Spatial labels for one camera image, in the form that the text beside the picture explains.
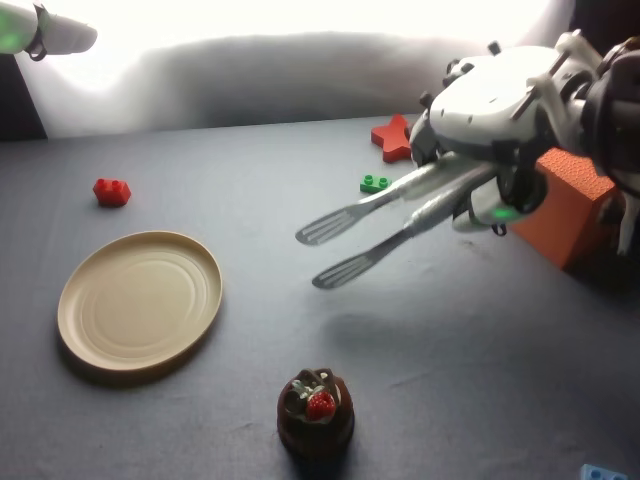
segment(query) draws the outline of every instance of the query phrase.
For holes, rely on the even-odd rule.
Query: dessert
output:
[[[346,447],[354,421],[344,380],[328,368],[302,370],[278,398],[280,439],[306,458],[328,457]]]

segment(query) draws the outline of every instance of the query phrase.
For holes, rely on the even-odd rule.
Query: star-shaped toy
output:
[[[371,129],[371,141],[382,147],[382,160],[387,163],[411,159],[409,140],[404,134],[408,123],[402,115],[391,117],[389,125]]]

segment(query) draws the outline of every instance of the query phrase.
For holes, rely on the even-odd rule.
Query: tongs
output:
[[[301,228],[296,233],[299,242],[321,245],[387,203],[398,198],[417,199],[442,189],[413,212],[401,230],[370,250],[326,269],[312,280],[313,285],[322,289],[338,288],[359,277],[408,239],[432,229],[451,216],[474,188],[496,174],[497,167],[494,163],[480,162],[449,152],[436,162],[405,175],[386,190],[340,208]]]

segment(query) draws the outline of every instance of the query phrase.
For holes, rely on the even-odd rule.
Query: gray table surface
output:
[[[450,225],[358,281],[310,279],[399,228],[399,203],[318,248],[308,221],[399,178],[369,141],[386,119],[102,137],[0,147],[0,479],[573,479],[640,474],[640,327],[515,235]],[[98,177],[127,180],[119,210]],[[115,389],[59,355],[74,268],[120,236],[203,242],[225,280],[211,335],[181,369]],[[294,461],[276,399],[303,367],[347,381],[347,455]]]

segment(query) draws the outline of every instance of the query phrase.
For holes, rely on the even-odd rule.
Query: beige plate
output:
[[[85,362],[141,370],[193,345],[221,299],[220,269],[205,247],[177,233],[136,233],[102,247],[71,275],[58,328]]]

